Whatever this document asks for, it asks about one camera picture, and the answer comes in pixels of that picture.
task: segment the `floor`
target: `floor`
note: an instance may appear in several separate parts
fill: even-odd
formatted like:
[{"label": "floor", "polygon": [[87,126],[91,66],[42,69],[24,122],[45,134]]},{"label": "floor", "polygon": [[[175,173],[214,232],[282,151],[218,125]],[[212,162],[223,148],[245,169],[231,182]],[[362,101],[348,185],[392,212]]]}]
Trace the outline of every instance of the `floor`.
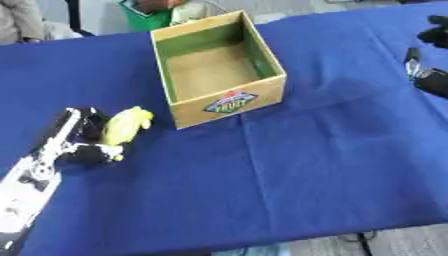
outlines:
[{"label": "floor", "polygon": [[[37,0],[47,19],[66,22],[63,0]],[[213,0],[228,10],[245,9],[259,22],[291,15],[335,12],[397,5],[394,0],[365,0],[361,3],[338,0]],[[96,34],[127,32],[126,18],[115,0],[81,0],[83,27]],[[435,225],[379,232],[369,242],[375,256],[448,255],[448,225]],[[327,237],[287,244],[291,256],[364,256],[357,243]]]}]

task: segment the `yellow toy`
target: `yellow toy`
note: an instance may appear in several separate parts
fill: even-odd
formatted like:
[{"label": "yellow toy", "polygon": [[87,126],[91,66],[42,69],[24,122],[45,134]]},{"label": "yellow toy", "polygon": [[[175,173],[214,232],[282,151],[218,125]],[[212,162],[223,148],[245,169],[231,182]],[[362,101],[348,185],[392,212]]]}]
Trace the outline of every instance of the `yellow toy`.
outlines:
[{"label": "yellow toy", "polygon": [[101,143],[109,146],[130,143],[140,128],[147,130],[151,127],[153,118],[151,112],[141,107],[123,110],[107,122],[102,132]]}]

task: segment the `table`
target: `table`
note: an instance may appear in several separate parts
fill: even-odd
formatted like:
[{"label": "table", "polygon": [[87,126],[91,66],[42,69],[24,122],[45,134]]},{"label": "table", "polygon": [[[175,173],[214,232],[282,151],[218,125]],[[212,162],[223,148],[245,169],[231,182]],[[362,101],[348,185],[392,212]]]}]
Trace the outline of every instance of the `table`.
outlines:
[{"label": "table", "polygon": [[259,26],[289,73],[284,102],[176,131],[149,36],[0,48],[0,166],[67,106],[140,105],[155,126],[123,163],[64,168],[23,255],[220,250],[448,220],[448,102],[412,88],[407,47],[448,4]]}]

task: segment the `wooden box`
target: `wooden box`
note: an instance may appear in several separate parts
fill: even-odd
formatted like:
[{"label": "wooden box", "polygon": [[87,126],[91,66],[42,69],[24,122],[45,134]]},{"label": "wooden box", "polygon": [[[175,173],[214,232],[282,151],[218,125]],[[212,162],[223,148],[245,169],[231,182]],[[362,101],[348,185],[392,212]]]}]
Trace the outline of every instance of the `wooden box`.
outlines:
[{"label": "wooden box", "polygon": [[286,73],[244,11],[152,31],[178,129],[278,103]]}]

